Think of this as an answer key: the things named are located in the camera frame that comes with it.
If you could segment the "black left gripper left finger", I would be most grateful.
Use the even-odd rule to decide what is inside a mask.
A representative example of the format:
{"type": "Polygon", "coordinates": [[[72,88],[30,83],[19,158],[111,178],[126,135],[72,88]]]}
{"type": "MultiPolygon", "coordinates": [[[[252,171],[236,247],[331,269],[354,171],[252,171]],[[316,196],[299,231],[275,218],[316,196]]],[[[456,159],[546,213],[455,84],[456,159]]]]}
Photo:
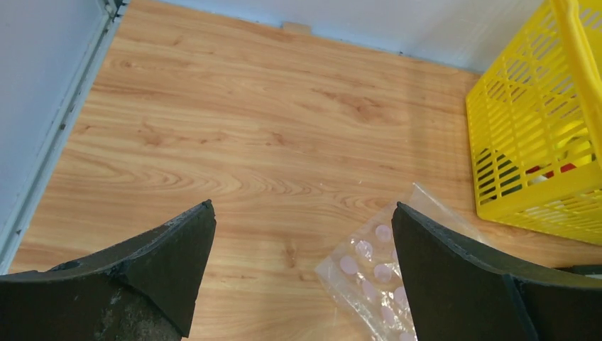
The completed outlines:
{"type": "Polygon", "coordinates": [[[216,231],[204,201],[47,271],[1,277],[2,340],[181,340],[216,231]]]}

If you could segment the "clear zip top bag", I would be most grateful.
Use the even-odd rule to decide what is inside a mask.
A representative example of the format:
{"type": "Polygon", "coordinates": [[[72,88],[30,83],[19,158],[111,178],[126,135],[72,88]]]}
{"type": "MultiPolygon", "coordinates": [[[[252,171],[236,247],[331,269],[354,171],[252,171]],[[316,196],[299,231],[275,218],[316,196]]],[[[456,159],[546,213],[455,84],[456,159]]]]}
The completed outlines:
{"type": "MultiPolygon", "coordinates": [[[[431,191],[414,182],[400,196],[401,202],[426,215],[443,227],[450,228],[477,242],[492,246],[491,239],[446,206],[431,191]]],[[[340,308],[347,308],[366,326],[372,340],[419,340],[410,312],[410,302],[395,248],[392,218],[397,208],[394,200],[376,213],[358,230],[341,242],[315,271],[327,293],[340,308]]],[[[438,277],[434,270],[442,265],[441,251],[434,248],[427,230],[420,237],[402,243],[415,265],[430,272],[427,279],[438,277]]]]}

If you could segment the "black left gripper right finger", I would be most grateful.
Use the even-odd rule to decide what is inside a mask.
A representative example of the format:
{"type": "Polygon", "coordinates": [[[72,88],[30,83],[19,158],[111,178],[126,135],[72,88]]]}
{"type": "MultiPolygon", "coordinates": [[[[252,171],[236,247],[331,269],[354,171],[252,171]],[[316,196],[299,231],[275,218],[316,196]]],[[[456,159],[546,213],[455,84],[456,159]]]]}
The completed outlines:
{"type": "Polygon", "coordinates": [[[404,203],[393,236],[419,340],[600,340],[601,280],[519,259],[404,203]]]}

